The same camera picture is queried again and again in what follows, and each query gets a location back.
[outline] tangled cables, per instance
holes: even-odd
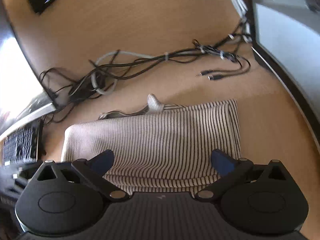
[[[71,113],[71,111],[77,104],[87,99],[97,99],[101,95],[110,94],[114,90],[117,81],[128,80],[137,77],[163,62],[171,61],[179,64],[188,64],[198,60],[203,56],[219,56],[221,59],[228,59],[233,63],[237,63],[239,65],[239,68],[237,70],[204,70],[201,71],[199,75],[203,76],[214,73],[214,75],[208,77],[209,80],[218,80],[225,77],[247,73],[251,67],[250,62],[246,58],[237,54],[239,46],[244,41],[244,38],[250,37],[250,35],[245,32],[245,23],[246,22],[243,22],[241,20],[231,34],[229,34],[226,38],[217,42],[214,45],[202,45],[197,40],[193,40],[194,48],[181,49],[171,53],[165,53],[156,57],[121,50],[107,53],[101,58],[99,58],[96,62],[89,60],[90,64],[93,66],[93,69],[79,80],[69,78],[57,68],[50,68],[47,71],[43,71],[39,76],[42,85],[44,85],[44,79],[48,76],[49,73],[59,75],[69,82],[68,85],[63,86],[56,91],[52,91],[50,88],[48,88],[48,90],[51,92],[51,95],[54,98],[57,98],[59,96],[60,91],[68,88],[68,102],[63,106],[60,106],[55,113],[49,114],[50,118],[47,122],[45,121],[47,116],[45,116],[44,121],[46,124],[51,122],[62,122],[66,119],[66,117]],[[234,41],[235,38],[238,38],[239,41],[233,52],[227,52],[219,49],[219,47],[221,47],[222,45],[230,41]],[[132,56],[136,56],[137,58],[129,63],[114,63],[115,59],[120,54],[129,54]],[[107,64],[99,65],[99,62],[108,56],[112,56],[111,60]],[[247,63],[246,68],[241,62],[242,60],[244,60]],[[60,120],[56,120],[54,118],[54,115],[58,112],[63,111],[68,106],[71,107],[69,108],[69,111],[65,114],[65,116]]]

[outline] gray cable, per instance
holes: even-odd
[[[112,52],[108,52],[106,53],[105,55],[101,56],[100,58],[98,58],[95,62],[96,65],[99,65],[99,62],[103,59],[105,59],[106,57],[109,57],[109,56],[112,56],[112,55],[115,55],[116,53],[119,53],[119,54],[125,54],[125,55],[131,55],[131,56],[136,56],[136,57],[143,57],[143,58],[153,58],[153,56],[150,56],[150,55],[145,55],[145,54],[139,54],[139,53],[135,53],[135,52],[130,52],[130,51],[112,51]],[[113,85],[110,89],[108,89],[107,91],[103,91],[102,89],[99,88],[98,84],[97,84],[97,79],[96,79],[96,73],[93,72],[91,74],[91,84],[93,86],[94,89],[96,89],[96,92],[101,94],[101,95],[110,95],[114,90],[115,90],[115,87],[116,87],[116,84],[117,84],[117,79],[114,79],[113,80]]]

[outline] folded fabric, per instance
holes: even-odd
[[[91,159],[111,149],[115,163],[105,178],[129,194],[194,194],[219,178],[211,166],[213,149],[240,158],[235,100],[179,106],[149,95],[142,111],[112,111],[100,119],[66,130],[61,161]]]

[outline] keyboard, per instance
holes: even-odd
[[[32,163],[38,159],[42,121],[35,120],[10,134],[3,145],[3,164]]]

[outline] desk surface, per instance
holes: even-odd
[[[91,70],[88,59],[122,49],[149,55],[191,46],[193,38],[214,43],[239,18],[230,0],[56,0],[40,16],[27,0],[4,0],[27,57],[37,73],[66,68],[75,77]],[[135,79],[119,82],[110,96],[82,103],[60,124],[44,130],[46,159],[60,160],[65,129],[92,121],[102,112],[141,109],[149,93],[164,103],[192,105],[234,98],[238,101],[241,152],[255,163],[280,159],[309,203],[302,233],[320,239],[320,157],[298,108],[269,71],[254,61],[250,47],[241,55],[252,62],[246,75],[210,82],[200,70],[235,68],[206,57],[188,65],[165,63]]]

